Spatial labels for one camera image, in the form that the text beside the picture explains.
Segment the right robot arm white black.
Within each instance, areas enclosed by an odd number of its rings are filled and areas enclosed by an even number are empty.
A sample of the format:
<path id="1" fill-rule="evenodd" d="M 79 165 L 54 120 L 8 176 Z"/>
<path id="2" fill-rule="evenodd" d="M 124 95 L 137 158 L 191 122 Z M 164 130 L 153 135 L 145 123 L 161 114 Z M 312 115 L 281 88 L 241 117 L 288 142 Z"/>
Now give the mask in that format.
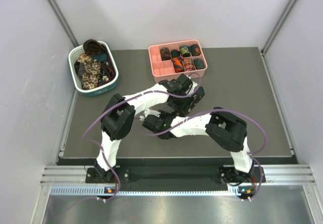
<path id="1" fill-rule="evenodd" d="M 223 181 L 242 184 L 252 179 L 254 162 L 249 156 L 247 123 L 227 112 L 215 112 L 196 117 L 179 117 L 162 110 L 145 110 L 142 126 L 163 140 L 184 136 L 207 136 L 230 152 L 234 170 L 221 171 Z"/>

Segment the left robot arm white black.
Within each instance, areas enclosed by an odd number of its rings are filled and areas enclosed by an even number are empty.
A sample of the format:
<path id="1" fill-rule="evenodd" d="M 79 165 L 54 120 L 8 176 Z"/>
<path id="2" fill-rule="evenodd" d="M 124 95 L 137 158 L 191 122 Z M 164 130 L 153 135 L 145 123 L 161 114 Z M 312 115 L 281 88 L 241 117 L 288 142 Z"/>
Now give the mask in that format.
<path id="1" fill-rule="evenodd" d="M 134 119 L 139 113 L 144 113 L 143 118 L 147 119 L 151 107 L 165 103 L 174 112 L 157 112 L 154 116 L 185 117 L 204 95 L 203 87 L 184 74 L 177 79 L 162 80 L 133 95 L 113 95 L 98 119 L 101 123 L 102 140 L 94 165 L 97 176 L 104 182 L 113 179 L 113 167 L 116 165 L 121 140 L 130 133 Z"/>

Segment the pink divided organizer box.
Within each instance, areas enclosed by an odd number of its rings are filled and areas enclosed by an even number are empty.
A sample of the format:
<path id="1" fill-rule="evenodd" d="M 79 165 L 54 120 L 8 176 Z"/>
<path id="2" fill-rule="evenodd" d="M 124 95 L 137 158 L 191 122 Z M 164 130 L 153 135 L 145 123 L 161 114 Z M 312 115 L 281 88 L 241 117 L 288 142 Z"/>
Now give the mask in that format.
<path id="1" fill-rule="evenodd" d="M 155 82 L 181 74 L 202 77 L 208 68 L 200 42 L 195 39 L 152 45 L 148 54 Z"/>

